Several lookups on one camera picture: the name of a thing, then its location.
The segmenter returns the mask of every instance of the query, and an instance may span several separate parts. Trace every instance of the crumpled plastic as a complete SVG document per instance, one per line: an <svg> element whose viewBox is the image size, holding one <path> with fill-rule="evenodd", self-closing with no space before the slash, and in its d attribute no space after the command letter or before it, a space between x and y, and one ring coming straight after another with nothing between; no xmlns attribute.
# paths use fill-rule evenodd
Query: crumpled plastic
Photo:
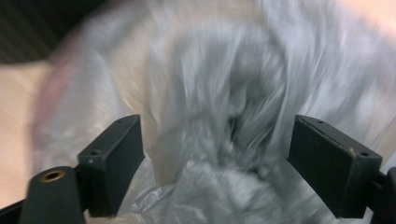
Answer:
<svg viewBox="0 0 396 224"><path fill-rule="evenodd" d="M91 223L369 222L334 218L285 160L296 114L394 152L395 46L335 2L125 1L73 41L35 168L76 165L129 114L148 156L119 215Z"/></svg>

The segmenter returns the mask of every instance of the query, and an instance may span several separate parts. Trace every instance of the white plastic bag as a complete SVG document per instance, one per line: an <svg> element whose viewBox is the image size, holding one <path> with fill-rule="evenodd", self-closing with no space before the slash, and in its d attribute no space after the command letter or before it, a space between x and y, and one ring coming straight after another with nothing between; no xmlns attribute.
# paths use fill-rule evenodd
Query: white plastic bag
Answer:
<svg viewBox="0 0 396 224"><path fill-rule="evenodd" d="M394 46L331 1L124 2L76 42L35 126L38 166L75 165L140 114L148 158L109 222L350 223L285 161L294 116L375 150L396 127Z"/></svg>

